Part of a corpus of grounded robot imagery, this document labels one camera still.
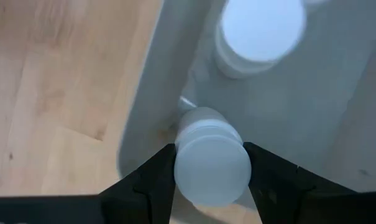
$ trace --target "white container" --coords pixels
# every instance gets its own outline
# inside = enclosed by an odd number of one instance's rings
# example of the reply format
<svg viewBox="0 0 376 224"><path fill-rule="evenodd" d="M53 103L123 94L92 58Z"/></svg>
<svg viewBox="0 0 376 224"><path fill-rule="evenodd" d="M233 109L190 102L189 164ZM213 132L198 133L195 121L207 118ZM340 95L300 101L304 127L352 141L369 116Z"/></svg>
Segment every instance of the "white container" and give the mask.
<svg viewBox="0 0 376 224"><path fill-rule="evenodd" d="M225 206L248 187L250 158L237 131L217 111L187 112L175 143L175 182L192 203Z"/></svg>
<svg viewBox="0 0 376 224"><path fill-rule="evenodd" d="M301 0L229 0L215 31L215 60L230 78L273 67L300 42L306 13Z"/></svg>

